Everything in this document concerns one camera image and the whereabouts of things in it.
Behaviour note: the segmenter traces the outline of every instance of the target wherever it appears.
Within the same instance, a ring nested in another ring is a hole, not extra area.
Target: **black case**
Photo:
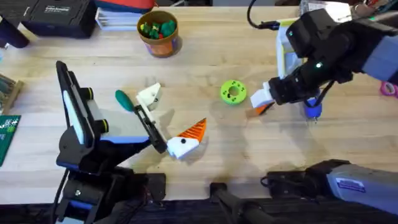
[[[22,24],[38,36],[89,38],[97,7],[90,0],[34,0]]]

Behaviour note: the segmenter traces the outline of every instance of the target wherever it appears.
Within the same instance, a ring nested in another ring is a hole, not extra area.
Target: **green led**
[[[316,65],[316,68],[321,68],[323,66],[322,62],[318,62]]]

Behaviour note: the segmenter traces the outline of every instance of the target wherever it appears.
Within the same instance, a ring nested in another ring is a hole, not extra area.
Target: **green circuit board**
[[[11,144],[12,137],[17,129],[19,115],[1,115],[0,116],[0,166],[6,158],[7,150]]]

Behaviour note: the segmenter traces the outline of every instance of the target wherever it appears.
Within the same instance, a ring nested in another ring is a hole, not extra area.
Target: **green ring toy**
[[[246,87],[240,81],[228,80],[221,86],[220,95],[227,104],[240,104],[246,98]]]

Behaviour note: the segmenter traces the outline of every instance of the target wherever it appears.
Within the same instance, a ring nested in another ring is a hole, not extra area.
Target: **wooden tabletop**
[[[25,86],[12,113],[22,119],[0,167],[0,203],[48,203],[63,174],[55,165],[65,130],[56,60],[73,70],[81,86],[94,89],[100,108],[123,109],[117,89],[133,97],[160,82],[163,96],[154,116],[167,136],[202,118],[201,146],[182,161],[148,147],[123,162],[136,172],[164,172],[166,199],[207,198],[213,181],[232,193],[264,197],[259,180],[270,170],[291,170],[326,159],[398,171],[398,99],[379,94],[380,82],[357,74],[335,85],[317,124],[307,122],[300,105],[275,106],[250,117],[249,99],[230,106],[220,99],[229,79],[246,84],[248,95],[277,76],[276,32],[246,22],[246,7],[163,8],[179,21],[182,48],[170,58],[154,58],[136,32],[101,32],[89,40],[37,38],[26,49],[6,50],[0,73]],[[255,7],[255,21],[295,17],[296,7]]]

